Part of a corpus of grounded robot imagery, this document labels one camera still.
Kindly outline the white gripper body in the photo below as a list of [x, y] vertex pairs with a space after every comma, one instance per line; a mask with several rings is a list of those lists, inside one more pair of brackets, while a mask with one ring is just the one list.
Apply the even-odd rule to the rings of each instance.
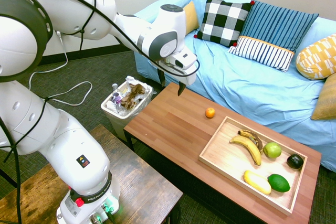
[[197, 56], [188, 48], [175, 52], [159, 61], [160, 68], [185, 85], [192, 85], [196, 80]]

